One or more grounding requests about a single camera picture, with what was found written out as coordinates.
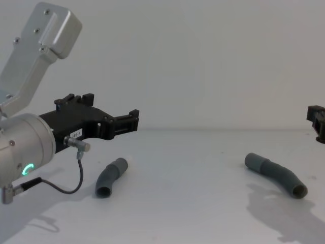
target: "green led light ring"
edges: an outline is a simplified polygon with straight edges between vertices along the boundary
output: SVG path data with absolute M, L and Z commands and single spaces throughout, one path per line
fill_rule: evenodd
M 34 169 L 34 164 L 28 164 L 26 165 L 26 167 L 24 168 L 24 170 L 22 171 L 22 175 L 27 175 L 29 172 L 28 172 L 28 169 L 29 168 L 32 168 Z

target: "black mount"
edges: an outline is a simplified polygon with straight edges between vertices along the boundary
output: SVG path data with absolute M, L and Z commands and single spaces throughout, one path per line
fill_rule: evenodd
M 138 129 L 139 111 L 133 110 L 128 115 L 112 117 L 93 107 L 94 94 L 75 96 L 69 94 L 54 101 L 56 110 L 40 115 L 53 130 L 56 153 L 66 149 L 63 140 L 71 136 L 78 140 L 100 138 L 111 140 L 116 135 Z
M 316 140 L 325 144 L 325 108 L 320 106 L 309 106 L 307 120 L 313 122 L 318 137 Z

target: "cable connector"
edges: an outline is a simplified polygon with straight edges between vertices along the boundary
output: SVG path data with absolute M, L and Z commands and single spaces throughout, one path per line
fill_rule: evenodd
M 8 184 L 7 186 L 2 188 L 2 203 L 3 204 L 12 203 L 14 196 L 17 196 L 20 193 L 27 191 L 29 188 L 32 188 L 41 182 L 42 182 L 42 178 L 37 177 L 23 184 L 20 184 L 16 187 L 13 187 L 12 184 Z
M 72 138 L 70 136 L 66 136 L 63 140 L 64 145 L 67 146 L 73 146 L 75 148 L 78 149 L 77 152 L 77 159 L 81 160 L 83 157 L 83 153 L 85 151 L 89 151 L 90 150 L 90 144 L 84 141 L 80 141 L 76 138 Z

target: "white backdrop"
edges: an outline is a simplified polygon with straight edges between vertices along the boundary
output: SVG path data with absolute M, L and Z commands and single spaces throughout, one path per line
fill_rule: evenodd
M 0 1 L 0 68 L 38 0 Z M 95 93 L 140 127 L 310 128 L 325 106 L 324 0 L 48 0 L 83 31 L 45 75 L 24 112 L 54 109 L 68 93 Z

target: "curved gray tube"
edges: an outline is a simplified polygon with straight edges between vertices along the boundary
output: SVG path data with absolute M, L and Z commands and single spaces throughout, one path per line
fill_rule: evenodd
M 257 173 L 278 181 L 293 198 L 301 199 L 308 193 L 307 187 L 293 172 L 269 159 L 250 153 L 245 158 L 245 165 Z
M 122 158 L 107 165 L 99 175 L 96 182 L 96 195 L 100 198 L 109 197 L 112 194 L 113 182 L 120 178 L 120 176 L 127 170 L 127 167 L 127 161 Z

